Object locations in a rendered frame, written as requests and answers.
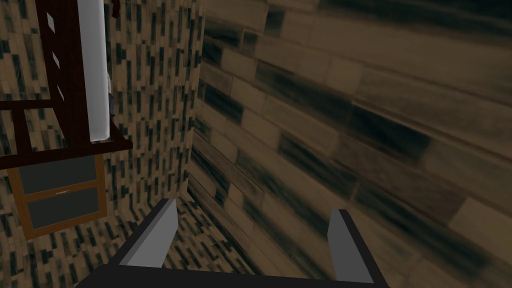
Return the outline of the dark wooden bed white mattress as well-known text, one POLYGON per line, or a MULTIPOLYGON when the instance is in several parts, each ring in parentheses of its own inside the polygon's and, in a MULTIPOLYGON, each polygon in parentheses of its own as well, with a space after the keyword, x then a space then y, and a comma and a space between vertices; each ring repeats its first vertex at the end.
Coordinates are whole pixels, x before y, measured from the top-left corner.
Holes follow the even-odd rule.
POLYGON ((0 170, 129 150, 112 120, 119 0, 0 0, 0 170))

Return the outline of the brown framed window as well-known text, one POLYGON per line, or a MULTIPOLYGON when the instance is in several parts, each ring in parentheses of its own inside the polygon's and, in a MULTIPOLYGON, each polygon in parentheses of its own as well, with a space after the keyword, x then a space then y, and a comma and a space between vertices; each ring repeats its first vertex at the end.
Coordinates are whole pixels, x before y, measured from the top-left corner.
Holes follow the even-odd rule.
POLYGON ((6 171, 26 240, 108 214, 103 154, 6 171))

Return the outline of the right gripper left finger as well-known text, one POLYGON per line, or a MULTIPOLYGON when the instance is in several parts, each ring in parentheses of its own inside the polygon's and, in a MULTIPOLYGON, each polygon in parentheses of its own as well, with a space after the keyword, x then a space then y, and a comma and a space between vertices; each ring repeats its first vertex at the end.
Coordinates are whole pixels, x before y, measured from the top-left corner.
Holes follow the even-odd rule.
POLYGON ((175 199, 163 198, 109 260, 109 265, 160 268, 178 228, 175 199))

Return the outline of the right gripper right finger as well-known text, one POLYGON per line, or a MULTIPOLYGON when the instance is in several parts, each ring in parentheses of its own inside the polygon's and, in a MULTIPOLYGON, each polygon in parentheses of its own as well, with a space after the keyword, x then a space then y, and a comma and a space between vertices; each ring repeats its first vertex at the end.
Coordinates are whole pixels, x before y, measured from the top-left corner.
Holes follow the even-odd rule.
POLYGON ((347 210, 331 211, 327 240, 338 281, 358 284, 385 283, 382 272, 347 210))

